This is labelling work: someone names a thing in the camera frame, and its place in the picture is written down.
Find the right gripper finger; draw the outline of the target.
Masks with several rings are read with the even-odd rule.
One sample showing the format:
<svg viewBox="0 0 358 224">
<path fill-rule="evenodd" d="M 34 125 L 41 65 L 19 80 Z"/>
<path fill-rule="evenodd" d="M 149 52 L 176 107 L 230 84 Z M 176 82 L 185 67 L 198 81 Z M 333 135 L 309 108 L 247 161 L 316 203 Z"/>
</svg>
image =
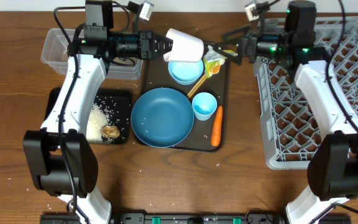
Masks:
<svg viewBox="0 0 358 224">
<path fill-rule="evenodd" d="M 250 25 L 242 26 L 238 29 L 229 31 L 223 34 L 224 44 L 244 44 L 248 41 L 247 33 L 250 30 Z"/>
<path fill-rule="evenodd" d="M 215 45 L 213 46 L 213 50 L 237 65 L 242 64 L 242 56 L 233 50 L 222 50 L 220 47 Z"/>
</svg>

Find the pink plastic cup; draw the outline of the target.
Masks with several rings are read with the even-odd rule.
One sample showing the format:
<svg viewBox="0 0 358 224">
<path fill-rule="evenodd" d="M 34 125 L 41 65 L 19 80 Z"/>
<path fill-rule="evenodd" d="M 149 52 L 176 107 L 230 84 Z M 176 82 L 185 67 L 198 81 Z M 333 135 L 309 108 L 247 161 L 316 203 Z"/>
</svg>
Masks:
<svg viewBox="0 0 358 224">
<path fill-rule="evenodd" d="M 204 52 L 201 39 L 179 30 L 169 29 L 166 37 L 173 40 L 170 58 L 166 62 L 198 62 Z"/>
</svg>

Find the small light blue bowl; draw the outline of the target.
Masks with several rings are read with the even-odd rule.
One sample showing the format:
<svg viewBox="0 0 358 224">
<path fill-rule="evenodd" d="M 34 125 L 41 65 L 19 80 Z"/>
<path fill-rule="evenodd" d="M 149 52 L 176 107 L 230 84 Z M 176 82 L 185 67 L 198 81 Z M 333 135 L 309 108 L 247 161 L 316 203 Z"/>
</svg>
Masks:
<svg viewBox="0 0 358 224">
<path fill-rule="evenodd" d="M 191 85 L 197 81 L 204 71 L 202 60 L 198 62 L 169 62 L 170 76 L 181 85 Z"/>
</svg>

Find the large dark blue plate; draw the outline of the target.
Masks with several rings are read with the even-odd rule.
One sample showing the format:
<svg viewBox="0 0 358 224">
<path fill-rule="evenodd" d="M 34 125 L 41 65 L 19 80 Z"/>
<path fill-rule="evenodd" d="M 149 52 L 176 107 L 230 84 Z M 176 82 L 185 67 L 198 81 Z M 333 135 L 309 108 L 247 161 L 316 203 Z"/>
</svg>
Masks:
<svg viewBox="0 0 358 224">
<path fill-rule="evenodd" d="M 131 126 L 135 136 L 152 147 L 172 147 L 191 132 L 195 120 L 188 98 L 171 88 L 145 92 L 135 103 Z"/>
</svg>

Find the pile of white rice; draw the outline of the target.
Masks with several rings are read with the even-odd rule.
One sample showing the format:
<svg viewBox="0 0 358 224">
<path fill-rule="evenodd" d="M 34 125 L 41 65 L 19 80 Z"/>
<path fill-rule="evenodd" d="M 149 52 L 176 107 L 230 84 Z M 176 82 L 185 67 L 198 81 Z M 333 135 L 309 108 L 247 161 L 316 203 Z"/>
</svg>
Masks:
<svg viewBox="0 0 358 224">
<path fill-rule="evenodd" d="M 109 116 L 104 114 L 103 110 L 96 103 L 92 105 L 89 114 L 86 138 L 89 142 L 102 142 L 101 129 L 109 124 Z"/>
</svg>

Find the brown food scrap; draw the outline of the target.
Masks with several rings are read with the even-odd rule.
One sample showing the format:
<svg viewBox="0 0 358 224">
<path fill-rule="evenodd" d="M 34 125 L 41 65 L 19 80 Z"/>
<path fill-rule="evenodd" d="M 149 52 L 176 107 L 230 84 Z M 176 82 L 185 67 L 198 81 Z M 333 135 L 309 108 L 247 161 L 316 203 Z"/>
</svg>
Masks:
<svg viewBox="0 0 358 224">
<path fill-rule="evenodd" d="M 106 139 L 115 139 L 118 138 L 121 133 L 117 126 L 104 125 L 100 129 L 101 136 Z"/>
</svg>

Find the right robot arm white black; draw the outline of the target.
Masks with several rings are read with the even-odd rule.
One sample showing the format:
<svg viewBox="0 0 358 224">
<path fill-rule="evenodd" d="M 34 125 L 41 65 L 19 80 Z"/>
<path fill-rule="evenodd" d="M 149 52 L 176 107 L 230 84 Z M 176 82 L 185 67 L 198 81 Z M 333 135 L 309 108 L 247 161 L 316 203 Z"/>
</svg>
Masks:
<svg viewBox="0 0 358 224">
<path fill-rule="evenodd" d="M 283 32 L 266 32 L 249 26 L 228 32 L 213 49 L 241 64 L 265 57 L 277 62 L 304 94 L 321 133 L 321 144 L 307 168 L 308 185 L 285 207 L 276 223 L 318 223 L 327 214 L 358 197 L 358 115 L 337 82 L 333 57 L 316 45 L 316 5 L 312 1 L 290 1 Z"/>
</svg>

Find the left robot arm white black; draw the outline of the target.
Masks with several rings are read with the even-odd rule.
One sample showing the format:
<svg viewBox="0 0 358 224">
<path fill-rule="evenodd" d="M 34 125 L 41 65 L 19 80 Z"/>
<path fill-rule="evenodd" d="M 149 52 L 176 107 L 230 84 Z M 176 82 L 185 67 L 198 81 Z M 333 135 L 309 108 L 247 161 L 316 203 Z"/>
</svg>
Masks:
<svg viewBox="0 0 358 224">
<path fill-rule="evenodd" d="M 124 6 L 131 33 L 114 31 L 115 7 L 116 1 L 85 3 L 85 23 L 67 37 L 68 68 L 58 98 L 40 129 L 24 135 L 35 188 L 66 203 L 66 215 L 43 216 L 42 222 L 112 222 L 112 205 L 97 188 L 98 162 L 86 139 L 94 98 L 116 58 L 151 60 L 172 49 L 171 39 L 138 28 L 150 19 L 152 3 Z"/>
</svg>

